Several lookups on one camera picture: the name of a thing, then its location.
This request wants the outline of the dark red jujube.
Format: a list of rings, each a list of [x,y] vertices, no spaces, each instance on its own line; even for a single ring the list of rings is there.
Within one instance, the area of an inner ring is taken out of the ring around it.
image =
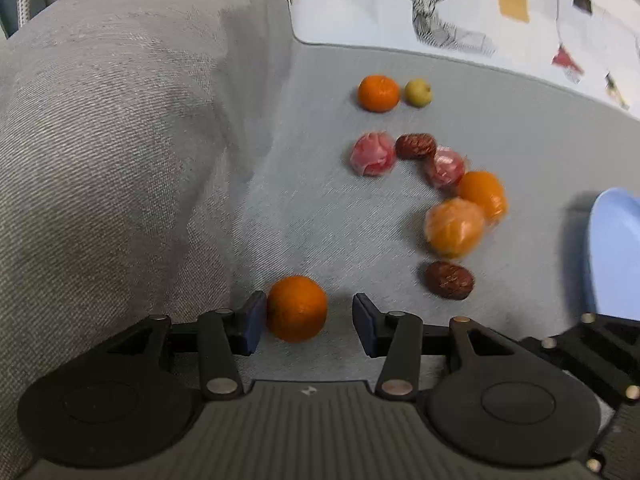
[[[426,267],[425,284],[436,296],[460,301],[470,296],[475,278],[463,266],[447,261],[435,261]]]
[[[407,133],[395,143],[396,155],[400,159],[427,159],[434,156],[437,143],[428,133]]]

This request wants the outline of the light blue plate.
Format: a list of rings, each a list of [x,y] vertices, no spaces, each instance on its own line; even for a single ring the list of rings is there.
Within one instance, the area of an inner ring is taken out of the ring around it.
[[[639,199],[623,188],[602,192],[585,240],[585,295],[591,312],[639,319]]]

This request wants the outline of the deer print cushion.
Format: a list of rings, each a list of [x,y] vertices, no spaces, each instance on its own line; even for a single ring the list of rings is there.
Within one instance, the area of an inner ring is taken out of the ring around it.
[[[639,111],[639,0],[286,0],[295,36],[508,70]]]

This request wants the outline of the orange tangerine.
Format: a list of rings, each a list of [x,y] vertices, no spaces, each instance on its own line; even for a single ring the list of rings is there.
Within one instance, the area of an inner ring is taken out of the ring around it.
[[[386,113],[399,103],[400,87],[390,77],[369,75],[358,86],[357,101],[364,110]]]
[[[485,217],[477,204],[450,198],[426,212],[423,231],[428,246],[436,255],[460,259],[469,255],[483,239]]]
[[[457,184],[457,194],[483,211],[486,220],[497,223],[509,211],[506,190],[495,174],[488,171],[469,171]]]
[[[291,275],[270,288],[266,326],[278,339],[298,344],[322,331],[328,312],[329,299],[322,287],[306,276]]]

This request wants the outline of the red wrapped fruit left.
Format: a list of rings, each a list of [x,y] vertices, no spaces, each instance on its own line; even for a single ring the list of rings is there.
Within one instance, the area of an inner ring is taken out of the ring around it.
[[[387,132],[369,132],[356,141],[349,156],[358,176],[382,177],[395,167],[395,141]]]

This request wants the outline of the small yellow-green fruit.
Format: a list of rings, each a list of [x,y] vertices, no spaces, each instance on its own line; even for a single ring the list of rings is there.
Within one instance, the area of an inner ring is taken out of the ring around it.
[[[405,86],[405,100],[413,107],[426,107],[433,101],[432,86],[422,78],[409,80]]]

